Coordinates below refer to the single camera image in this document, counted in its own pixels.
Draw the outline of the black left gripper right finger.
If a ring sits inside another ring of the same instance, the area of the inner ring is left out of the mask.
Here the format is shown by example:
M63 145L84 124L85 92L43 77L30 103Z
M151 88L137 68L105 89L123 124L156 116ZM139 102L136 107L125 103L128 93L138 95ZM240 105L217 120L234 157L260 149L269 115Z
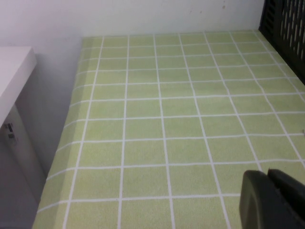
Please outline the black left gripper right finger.
M305 209L305 186L279 169L269 169L267 176L294 210Z

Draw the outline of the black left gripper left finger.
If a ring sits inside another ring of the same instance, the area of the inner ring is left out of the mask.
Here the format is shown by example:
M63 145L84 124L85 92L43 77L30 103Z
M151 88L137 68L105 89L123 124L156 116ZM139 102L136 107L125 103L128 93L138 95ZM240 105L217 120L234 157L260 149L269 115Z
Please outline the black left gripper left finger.
M303 229L305 210L294 210L267 174L244 172L240 196L243 229Z

